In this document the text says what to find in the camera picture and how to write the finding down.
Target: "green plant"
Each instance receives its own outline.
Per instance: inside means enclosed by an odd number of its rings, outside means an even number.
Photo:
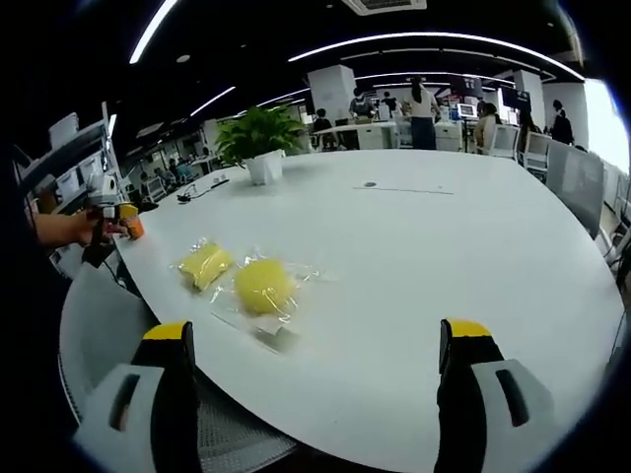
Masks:
[[[224,163],[243,167],[244,160],[299,148],[298,136],[304,129],[305,125],[291,118],[284,107],[267,110],[255,106],[220,125],[217,151]]]

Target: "ceiling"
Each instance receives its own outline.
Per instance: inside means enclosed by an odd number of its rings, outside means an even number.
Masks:
[[[534,0],[428,0],[426,11],[367,17],[357,16],[340,0],[179,0],[140,61],[130,65],[138,38],[162,1],[15,2],[5,22],[23,27],[7,38],[15,44],[7,61],[12,65],[11,94],[5,103],[10,110],[5,114],[11,117],[8,138],[31,156],[40,156],[49,148],[50,125],[76,111],[85,126],[100,118],[101,102],[107,101],[110,112],[118,115],[114,146],[120,159],[131,149],[155,144],[168,131],[190,131],[200,121],[303,89],[307,73],[340,62],[359,77],[404,71],[494,76],[523,68],[510,62],[519,61],[544,71],[543,78],[577,80],[521,51],[449,37],[368,41],[288,62],[339,41],[401,32],[476,34],[545,55],[570,50],[562,22]],[[177,63],[184,54],[190,60]],[[570,65],[584,72],[578,64]],[[402,78],[390,79],[358,84],[370,88]],[[236,88],[184,123],[172,125],[230,87]],[[141,129],[160,122],[165,125],[156,133],[136,138]]]

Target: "hand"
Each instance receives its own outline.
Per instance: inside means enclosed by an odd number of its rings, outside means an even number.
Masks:
[[[70,218],[73,219],[71,225],[71,232],[74,235],[73,241],[81,244],[90,244],[94,227],[99,222],[99,215],[84,210]],[[111,242],[112,234],[127,236],[127,228],[117,225],[112,221],[105,220],[102,240],[104,242]]]

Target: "round yellow sponge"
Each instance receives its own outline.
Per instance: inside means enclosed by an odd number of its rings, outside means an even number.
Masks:
[[[235,288],[247,310],[270,313],[283,310],[296,286],[280,261],[261,259],[237,273]]]

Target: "potted plant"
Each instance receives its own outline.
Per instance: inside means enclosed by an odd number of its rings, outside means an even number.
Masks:
[[[300,146],[298,136],[305,126],[294,120],[284,107],[253,107],[239,118],[220,125],[217,151],[221,160],[241,168],[244,165],[254,185],[278,179],[285,151]]]

